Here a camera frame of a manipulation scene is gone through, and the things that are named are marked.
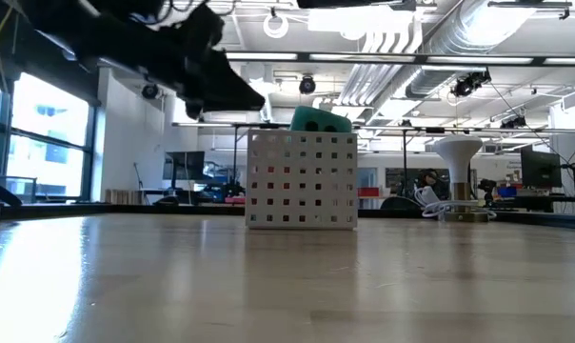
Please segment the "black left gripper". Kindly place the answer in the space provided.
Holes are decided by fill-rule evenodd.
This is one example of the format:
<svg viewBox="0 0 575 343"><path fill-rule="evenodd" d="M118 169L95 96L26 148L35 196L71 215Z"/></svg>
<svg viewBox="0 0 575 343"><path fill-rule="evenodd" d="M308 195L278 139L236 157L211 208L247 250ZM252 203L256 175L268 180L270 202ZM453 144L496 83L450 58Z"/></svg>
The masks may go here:
<svg viewBox="0 0 575 343"><path fill-rule="evenodd" d="M146 3L143 22L156 25L152 64L146 67L148 84L170 87L185 101L188 118L199 120L203 112L259 111L266 103L230 66L227 54L214 47L222 39L224 20L205 3L183 9L180 21L166 22L172 3Z"/></svg>

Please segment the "white perforated basket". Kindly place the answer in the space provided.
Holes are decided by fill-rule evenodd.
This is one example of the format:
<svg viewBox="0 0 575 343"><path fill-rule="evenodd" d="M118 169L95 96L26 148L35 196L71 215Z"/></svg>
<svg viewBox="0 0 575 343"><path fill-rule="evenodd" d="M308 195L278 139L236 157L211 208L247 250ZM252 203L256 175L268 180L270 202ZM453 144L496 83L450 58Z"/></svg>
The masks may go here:
<svg viewBox="0 0 575 343"><path fill-rule="evenodd" d="M357 137L353 133L251 131L247 227L355 229L357 162Z"/></svg>

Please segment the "large green foam die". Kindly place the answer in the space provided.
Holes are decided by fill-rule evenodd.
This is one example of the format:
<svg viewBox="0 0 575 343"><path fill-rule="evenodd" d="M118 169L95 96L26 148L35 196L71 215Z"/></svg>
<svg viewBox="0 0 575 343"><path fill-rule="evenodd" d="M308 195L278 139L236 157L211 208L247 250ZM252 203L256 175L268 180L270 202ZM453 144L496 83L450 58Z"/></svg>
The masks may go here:
<svg viewBox="0 0 575 343"><path fill-rule="evenodd" d="M352 131L352 123L346 117L312 107L299 106L295 109L289 129L291 131Z"/></svg>

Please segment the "silver ventilation duct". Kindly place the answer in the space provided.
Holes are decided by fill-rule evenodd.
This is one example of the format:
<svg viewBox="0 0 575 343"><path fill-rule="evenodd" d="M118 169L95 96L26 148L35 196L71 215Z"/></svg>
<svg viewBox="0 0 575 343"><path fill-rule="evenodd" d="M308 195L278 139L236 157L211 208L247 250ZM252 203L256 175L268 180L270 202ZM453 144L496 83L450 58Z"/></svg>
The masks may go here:
<svg viewBox="0 0 575 343"><path fill-rule="evenodd" d="M402 69L405 96L427 98L457 73L472 70L468 56L491 53L535 12L509 0L464 0L424 44L426 62Z"/></svg>

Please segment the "black computer monitor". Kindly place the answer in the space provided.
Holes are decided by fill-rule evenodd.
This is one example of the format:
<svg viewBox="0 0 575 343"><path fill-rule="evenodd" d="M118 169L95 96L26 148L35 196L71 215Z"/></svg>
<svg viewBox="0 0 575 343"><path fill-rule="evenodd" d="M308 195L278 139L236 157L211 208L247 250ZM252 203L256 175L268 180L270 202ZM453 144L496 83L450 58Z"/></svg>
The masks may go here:
<svg viewBox="0 0 575 343"><path fill-rule="evenodd" d="M203 151L173 151L165 154L164 180L203 180L205 153Z"/></svg>
<svg viewBox="0 0 575 343"><path fill-rule="evenodd" d="M560 188L561 160L555 153L521 151L522 182L525 187Z"/></svg>

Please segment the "wooden slat stack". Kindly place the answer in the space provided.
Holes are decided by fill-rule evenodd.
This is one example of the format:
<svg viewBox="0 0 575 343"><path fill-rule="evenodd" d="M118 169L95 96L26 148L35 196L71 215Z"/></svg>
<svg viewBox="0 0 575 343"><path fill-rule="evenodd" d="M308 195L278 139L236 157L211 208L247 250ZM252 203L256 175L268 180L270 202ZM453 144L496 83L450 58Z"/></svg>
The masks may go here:
<svg viewBox="0 0 575 343"><path fill-rule="evenodd" d="M144 205L144 195L141 191L105 190L105 201L113 205Z"/></svg>

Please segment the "white mushroom lamp brass base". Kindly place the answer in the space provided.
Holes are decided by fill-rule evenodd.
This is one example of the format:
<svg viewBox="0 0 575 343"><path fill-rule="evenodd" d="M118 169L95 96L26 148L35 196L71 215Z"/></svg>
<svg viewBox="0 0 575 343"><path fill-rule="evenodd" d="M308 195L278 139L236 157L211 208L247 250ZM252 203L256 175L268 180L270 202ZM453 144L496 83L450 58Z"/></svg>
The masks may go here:
<svg viewBox="0 0 575 343"><path fill-rule="evenodd" d="M441 220L469 223L489 221L490 214L472 198L470 187L470 161L482 146L480 138L468 135L451 135L435 143L435 151L446 163L449 174L450 198L438 205Z"/></svg>

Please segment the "person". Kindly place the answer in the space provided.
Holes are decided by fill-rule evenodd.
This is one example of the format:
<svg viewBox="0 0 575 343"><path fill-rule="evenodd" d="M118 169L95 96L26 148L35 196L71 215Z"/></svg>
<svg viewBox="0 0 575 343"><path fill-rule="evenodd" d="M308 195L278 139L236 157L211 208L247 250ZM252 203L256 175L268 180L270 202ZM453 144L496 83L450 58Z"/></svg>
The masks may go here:
<svg viewBox="0 0 575 343"><path fill-rule="evenodd" d="M414 185L416 189L431 187L440 200L448 200L450 198L448 182L443 180L434 169L420 170Z"/></svg>

